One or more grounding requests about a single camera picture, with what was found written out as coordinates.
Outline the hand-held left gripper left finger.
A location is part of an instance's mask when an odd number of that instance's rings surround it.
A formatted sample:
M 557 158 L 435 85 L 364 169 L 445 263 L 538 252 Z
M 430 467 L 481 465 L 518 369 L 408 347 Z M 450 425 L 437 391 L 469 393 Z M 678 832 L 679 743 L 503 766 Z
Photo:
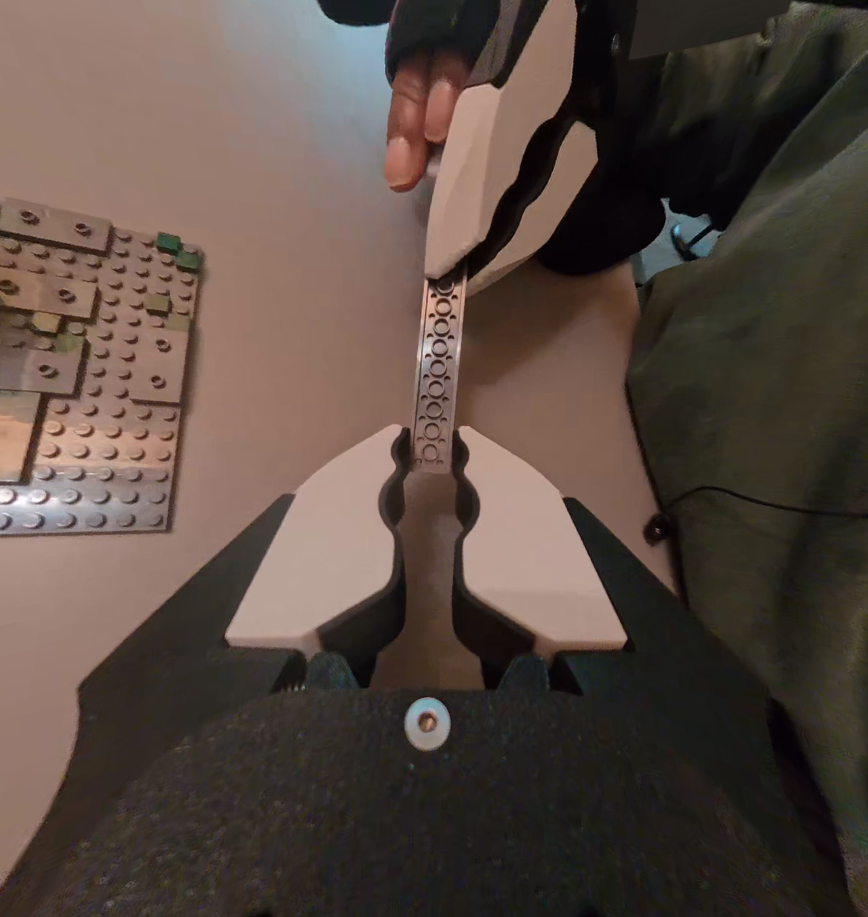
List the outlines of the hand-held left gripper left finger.
M 297 489 L 225 631 L 230 647 L 339 654 L 370 685 L 405 625 L 409 445 L 406 428 L 384 427 Z

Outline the grey desk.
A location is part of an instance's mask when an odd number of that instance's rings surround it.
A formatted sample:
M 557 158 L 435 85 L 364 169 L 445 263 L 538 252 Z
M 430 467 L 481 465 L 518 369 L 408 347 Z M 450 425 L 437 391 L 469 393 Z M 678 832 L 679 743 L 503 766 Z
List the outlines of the grey desk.
M 0 885 L 80 682 L 274 500 L 407 423 L 423 201 L 382 178 L 382 40 L 314 2 L 0 2 L 0 199 L 206 256 L 171 531 L 0 538 Z

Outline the person's right hand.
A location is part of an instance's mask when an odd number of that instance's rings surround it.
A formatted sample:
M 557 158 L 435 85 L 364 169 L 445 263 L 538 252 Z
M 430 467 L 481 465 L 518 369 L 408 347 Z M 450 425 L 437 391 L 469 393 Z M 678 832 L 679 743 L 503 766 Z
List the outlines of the person's right hand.
M 350 28 L 387 26 L 391 88 L 383 176 L 395 192 L 418 185 L 430 151 L 448 136 L 454 109 L 497 23 L 498 1 L 319 1 Z

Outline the long dark grey brick plate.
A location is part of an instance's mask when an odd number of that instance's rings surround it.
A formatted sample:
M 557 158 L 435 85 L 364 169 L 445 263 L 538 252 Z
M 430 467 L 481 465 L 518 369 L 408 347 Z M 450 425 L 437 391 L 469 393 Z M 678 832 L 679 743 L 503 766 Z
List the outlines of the long dark grey brick plate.
M 411 454 L 416 470 L 450 474 L 467 270 L 424 284 L 417 344 Z

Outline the grey brick baseplate build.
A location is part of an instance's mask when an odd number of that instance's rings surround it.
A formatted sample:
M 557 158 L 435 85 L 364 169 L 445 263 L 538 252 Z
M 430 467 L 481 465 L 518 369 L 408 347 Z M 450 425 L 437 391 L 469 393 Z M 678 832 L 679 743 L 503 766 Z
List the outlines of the grey brick baseplate build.
M 168 530 L 204 262 L 0 200 L 0 539 Z

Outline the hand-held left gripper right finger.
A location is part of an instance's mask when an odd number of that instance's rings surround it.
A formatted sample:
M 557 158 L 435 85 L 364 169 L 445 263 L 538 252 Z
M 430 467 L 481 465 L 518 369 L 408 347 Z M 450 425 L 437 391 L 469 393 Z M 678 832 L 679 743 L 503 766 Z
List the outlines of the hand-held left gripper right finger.
M 452 626 L 496 687 L 515 659 L 617 653 L 626 630 L 561 491 L 469 426 L 454 439 Z

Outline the olive green clothing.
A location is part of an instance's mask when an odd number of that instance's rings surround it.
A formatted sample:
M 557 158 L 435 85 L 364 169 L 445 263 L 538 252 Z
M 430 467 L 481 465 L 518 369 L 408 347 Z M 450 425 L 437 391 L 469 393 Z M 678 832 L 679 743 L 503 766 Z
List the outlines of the olive green clothing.
M 868 915 L 868 10 L 670 54 L 637 165 L 720 229 L 627 374 L 692 612 L 794 724 Z

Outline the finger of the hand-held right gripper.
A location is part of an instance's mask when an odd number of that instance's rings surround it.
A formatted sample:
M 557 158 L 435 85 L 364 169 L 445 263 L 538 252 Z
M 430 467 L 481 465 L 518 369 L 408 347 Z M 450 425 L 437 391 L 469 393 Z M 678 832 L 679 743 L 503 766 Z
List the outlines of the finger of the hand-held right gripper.
M 560 110 L 572 84 L 577 6 L 546 2 L 507 76 L 513 29 L 533 10 L 502 2 L 496 31 L 455 106 L 428 214 L 426 276 L 451 272 L 486 240 L 526 148 Z
M 528 149 L 485 241 L 470 255 L 471 295 L 517 269 L 550 240 L 597 160 L 595 132 L 586 125 L 570 125 L 564 136 Z

